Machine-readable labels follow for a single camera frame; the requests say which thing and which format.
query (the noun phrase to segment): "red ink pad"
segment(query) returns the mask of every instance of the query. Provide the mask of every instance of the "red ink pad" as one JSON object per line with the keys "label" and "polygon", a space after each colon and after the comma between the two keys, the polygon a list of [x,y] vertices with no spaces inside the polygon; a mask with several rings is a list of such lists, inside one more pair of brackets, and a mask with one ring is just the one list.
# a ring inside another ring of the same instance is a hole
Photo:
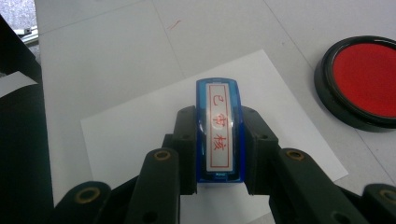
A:
{"label": "red ink pad", "polygon": [[333,45],[318,63],[315,87],[323,104],[358,129],[396,129],[396,42],[358,36]]}

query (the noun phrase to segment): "blue plastic casing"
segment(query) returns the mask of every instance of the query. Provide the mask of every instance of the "blue plastic casing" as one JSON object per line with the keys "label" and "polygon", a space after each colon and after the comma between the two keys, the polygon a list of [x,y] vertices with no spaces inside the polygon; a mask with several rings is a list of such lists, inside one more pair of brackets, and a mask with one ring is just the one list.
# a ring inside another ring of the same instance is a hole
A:
{"label": "blue plastic casing", "polygon": [[245,179],[245,134],[235,80],[198,80],[197,182],[240,183]]}

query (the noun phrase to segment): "table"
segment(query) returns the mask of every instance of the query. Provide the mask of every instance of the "table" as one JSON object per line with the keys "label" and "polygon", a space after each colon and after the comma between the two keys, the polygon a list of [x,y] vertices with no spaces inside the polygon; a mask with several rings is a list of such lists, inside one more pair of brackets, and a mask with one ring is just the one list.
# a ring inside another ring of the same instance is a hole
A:
{"label": "table", "polygon": [[[336,184],[359,194],[369,183],[395,185],[396,132],[366,133],[345,125],[323,106],[313,84],[316,64],[335,42],[355,35],[396,39],[395,2],[35,4],[55,202],[92,179],[81,119],[258,49],[348,170]],[[267,220],[272,222],[270,215],[254,223]]]}

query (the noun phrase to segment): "chinese character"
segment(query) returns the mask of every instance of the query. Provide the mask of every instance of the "chinese character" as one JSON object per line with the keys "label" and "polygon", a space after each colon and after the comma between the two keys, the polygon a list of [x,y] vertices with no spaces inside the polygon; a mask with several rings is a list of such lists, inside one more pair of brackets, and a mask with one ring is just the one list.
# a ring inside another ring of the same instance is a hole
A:
{"label": "chinese character", "polygon": [[227,138],[216,134],[217,137],[214,137],[215,139],[215,149],[221,149],[224,150],[224,148],[227,146],[223,141],[226,140]]}
{"label": "chinese character", "polygon": [[213,104],[214,105],[218,105],[216,99],[218,99],[218,101],[224,102],[224,99],[222,98],[221,95],[215,95],[215,96],[213,96]]}
{"label": "chinese character", "polygon": [[219,114],[213,120],[216,122],[216,124],[222,125],[224,127],[227,119],[225,118],[225,116],[223,114]]}

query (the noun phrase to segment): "sheet of paper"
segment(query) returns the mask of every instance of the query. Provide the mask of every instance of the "sheet of paper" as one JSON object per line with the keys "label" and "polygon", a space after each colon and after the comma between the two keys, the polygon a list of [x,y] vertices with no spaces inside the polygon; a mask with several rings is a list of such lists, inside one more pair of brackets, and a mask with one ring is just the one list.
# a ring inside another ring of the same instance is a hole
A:
{"label": "sheet of paper", "polygon": [[0,77],[0,97],[3,97],[22,87],[34,84],[37,83],[21,72],[15,72],[8,76]]}
{"label": "sheet of paper", "polygon": [[[256,109],[282,147],[309,153],[332,179],[347,171],[295,100],[263,50],[83,119],[93,178],[112,188],[139,174],[146,154],[172,133],[177,111],[195,105],[195,81],[227,77],[239,85],[242,105]],[[268,198],[249,196],[243,184],[198,188],[181,197],[181,223],[243,224],[270,212]]]}

